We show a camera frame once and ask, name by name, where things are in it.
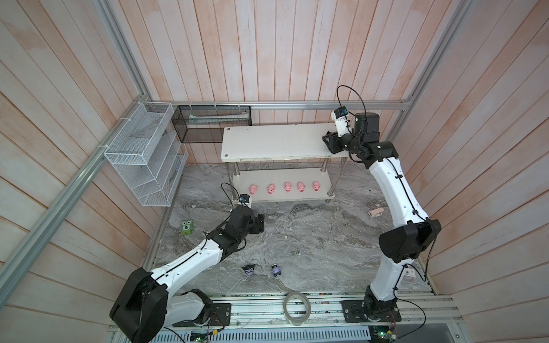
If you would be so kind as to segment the black purple figure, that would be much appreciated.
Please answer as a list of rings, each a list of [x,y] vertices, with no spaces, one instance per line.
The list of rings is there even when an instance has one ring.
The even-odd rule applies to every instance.
[[[244,273],[247,276],[253,276],[255,274],[255,265],[254,264],[248,264],[244,266],[243,268]]]

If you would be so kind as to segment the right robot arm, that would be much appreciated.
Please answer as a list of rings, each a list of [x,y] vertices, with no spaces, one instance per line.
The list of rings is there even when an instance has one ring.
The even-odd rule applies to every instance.
[[[379,115],[356,114],[353,124],[349,124],[347,116],[345,107],[332,112],[336,130],[323,136],[323,141],[331,153],[346,151],[351,160],[364,165],[373,175],[385,197],[394,227],[379,237],[383,255],[363,301],[343,302],[345,320],[398,321],[396,291],[404,271],[436,240],[442,226],[429,217],[414,196],[393,143],[380,141]]]

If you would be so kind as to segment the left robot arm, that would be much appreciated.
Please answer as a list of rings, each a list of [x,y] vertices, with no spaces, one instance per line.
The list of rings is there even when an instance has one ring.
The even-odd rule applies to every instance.
[[[131,342],[150,342],[162,329],[180,322],[207,324],[211,299],[199,289],[177,292],[204,270],[243,250],[247,235],[262,232],[264,215],[236,206],[194,249],[151,271],[134,270],[110,310],[110,319]]]

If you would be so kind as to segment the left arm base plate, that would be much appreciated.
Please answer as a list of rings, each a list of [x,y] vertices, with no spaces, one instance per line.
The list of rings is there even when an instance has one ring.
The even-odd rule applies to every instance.
[[[227,327],[230,325],[232,305],[226,303],[214,303],[207,305],[199,317],[195,320],[176,322],[173,327],[204,327],[207,325]]]

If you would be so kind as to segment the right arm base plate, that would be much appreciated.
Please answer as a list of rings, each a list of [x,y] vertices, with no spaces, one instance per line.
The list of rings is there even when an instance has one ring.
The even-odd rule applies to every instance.
[[[346,323],[402,321],[396,301],[345,300],[341,305]]]

